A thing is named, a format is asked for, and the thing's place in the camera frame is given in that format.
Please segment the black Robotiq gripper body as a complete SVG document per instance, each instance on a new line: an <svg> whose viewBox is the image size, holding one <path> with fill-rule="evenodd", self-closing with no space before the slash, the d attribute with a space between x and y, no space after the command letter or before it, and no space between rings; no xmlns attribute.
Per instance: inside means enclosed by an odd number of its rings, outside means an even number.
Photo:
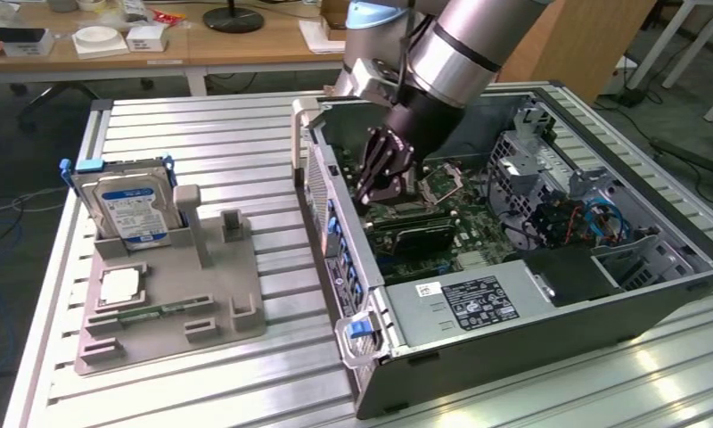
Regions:
<svg viewBox="0 0 713 428"><path fill-rule="evenodd" d="M464 108L444 103L421 89L404 87L384 123L413 148L413 156L426 157L441 148L464 115Z"/></svg>

